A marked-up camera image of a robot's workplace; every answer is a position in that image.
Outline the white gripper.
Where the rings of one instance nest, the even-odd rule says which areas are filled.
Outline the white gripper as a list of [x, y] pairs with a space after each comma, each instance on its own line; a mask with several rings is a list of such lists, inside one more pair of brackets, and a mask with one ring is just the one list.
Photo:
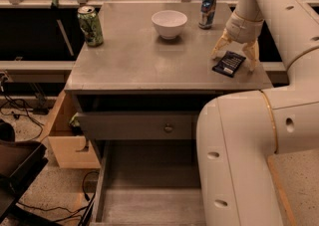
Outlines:
[[211, 51], [211, 57], [216, 58], [217, 53], [223, 47], [229, 45], [232, 41], [244, 44], [242, 52], [250, 61], [249, 71], [253, 72], [259, 60], [259, 45], [256, 40], [261, 33], [263, 21], [250, 21], [240, 17], [235, 11], [226, 22], [225, 29], [221, 37], [216, 42]]

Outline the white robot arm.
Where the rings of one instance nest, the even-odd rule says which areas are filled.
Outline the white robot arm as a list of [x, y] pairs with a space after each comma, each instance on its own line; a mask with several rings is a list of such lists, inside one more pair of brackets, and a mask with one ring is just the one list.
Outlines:
[[222, 96], [200, 112], [196, 146], [207, 226], [283, 226], [267, 159], [318, 145], [319, 19], [303, 0], [239, 0], [229, 32], [267, 23], [285, 87]]

